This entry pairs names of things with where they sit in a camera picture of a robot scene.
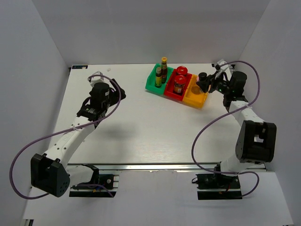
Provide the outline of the black cap spice jar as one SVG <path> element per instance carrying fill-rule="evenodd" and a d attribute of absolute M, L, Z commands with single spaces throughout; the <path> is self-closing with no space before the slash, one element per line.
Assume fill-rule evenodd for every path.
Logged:
<path fill-rule="evenodd" d="M 202 72 L 198 75 L 197 85 L 203 93 L 207 92 L 207 73 Z"/>

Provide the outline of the red lid jar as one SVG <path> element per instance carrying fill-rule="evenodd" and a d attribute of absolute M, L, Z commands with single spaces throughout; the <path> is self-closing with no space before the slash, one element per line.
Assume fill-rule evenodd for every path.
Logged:
<path fill-rule="evenodd" d="M 187 76 L 188 69 L 185 66 L 179 66 L 176 68 L 176 74 L 181 76 Z"/>
<path fill-rule="evenodd" d="M 174 89 L 173 92 L 176 94 L 182 94 L 184 86 L 186 84 L 186 77 L 183 75 L 177 75 L 174 78 Z"/>

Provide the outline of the yellow cap sauce bottle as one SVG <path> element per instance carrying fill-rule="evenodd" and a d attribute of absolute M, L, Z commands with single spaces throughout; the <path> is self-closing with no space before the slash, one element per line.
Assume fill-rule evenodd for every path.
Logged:
<path fill-rule="evenodd" d="M 162 84 L 164 84 L 166 82 L 167 79 L 167 72 L 168 72 L 168 68 L 167 68 L 167 58 L 166 57 L 162 57 L 161 58 L 161 76 L 162 76 Z"/>

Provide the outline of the small brown cap bottle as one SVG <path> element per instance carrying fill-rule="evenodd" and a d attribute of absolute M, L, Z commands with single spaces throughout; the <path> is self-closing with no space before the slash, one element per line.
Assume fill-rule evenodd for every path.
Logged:
<path fill-rule="evenodd" d="M 160 88 L 161 86 L 162 86 L 161 67 L 157 67 L 156 75 L 155 75 L 155 87 Z"/>

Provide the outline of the pink cap spice bottle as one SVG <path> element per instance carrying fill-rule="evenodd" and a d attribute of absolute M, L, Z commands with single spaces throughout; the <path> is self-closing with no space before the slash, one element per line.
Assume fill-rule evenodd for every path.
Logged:
<path fill-rule="evenodd" d="M 201 88 L 200 88 L 200 86 L 198 85 L 197 82 L 194 82 L 192 84 L 191 91 L 195 95 L 200 95 L 201 93 L 203 93 L 203 91 L 201 90 Z"/>

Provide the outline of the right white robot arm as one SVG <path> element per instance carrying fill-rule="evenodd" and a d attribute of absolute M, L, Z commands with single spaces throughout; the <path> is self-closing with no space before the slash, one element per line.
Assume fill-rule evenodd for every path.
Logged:
<path fill-rule="evenodd" d="M 234 72 L 230 79 L 225 72 L 200 73 L 197 78 L 196 84 L 201 91 L 223 94 L 223 105 L 227 110 L 224 117 L 232 115 L 240 125 L 234 154 L 212 170 L 213 184 L 219 188 L 229 183 L 229 177 L 253 165 L 271 162 L 274 157 L 277 127 L 252 110 L 251 103 L 243 95 L 246 80 L 247 75 L 243 72 Z"/>

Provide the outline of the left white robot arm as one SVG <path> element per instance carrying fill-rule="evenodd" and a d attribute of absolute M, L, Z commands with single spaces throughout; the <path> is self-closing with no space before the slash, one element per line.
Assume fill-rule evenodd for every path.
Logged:
<path fill-rule="evenodd" d="M 73 169 L 67 165 L 75 151 L 99 123 L 109 115 L 111 106 L 118 106 L 126 97 L 115 79 L 109 83 L 97 81 L 89 93 L 69 131 L 64 132 L 55 144 L 43 154 L 31 158 L 31 184 L 55 197 L 61 197 L 70 187 L 94 188 L 99 186 L 99 169 L 82 164 Z"/>

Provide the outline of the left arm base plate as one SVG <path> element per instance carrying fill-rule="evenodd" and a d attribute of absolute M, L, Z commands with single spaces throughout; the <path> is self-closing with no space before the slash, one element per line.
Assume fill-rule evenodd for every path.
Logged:
<path fill-rule="evenodd" d="M 73 198 L 113 198 L 119 186 L 119 173 L 100 171 L 97 186 L 73 186 L 69 197 Z"/>

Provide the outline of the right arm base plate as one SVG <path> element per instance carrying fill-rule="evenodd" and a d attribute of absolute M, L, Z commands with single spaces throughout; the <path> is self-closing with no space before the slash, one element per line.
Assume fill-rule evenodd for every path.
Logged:
<path fill-rule="evenodd" d="M 238 176 L 223 174 L 197 174 L 191 180 L 197 185 L 198 200 L 239 200 L 242 199 Z"/>

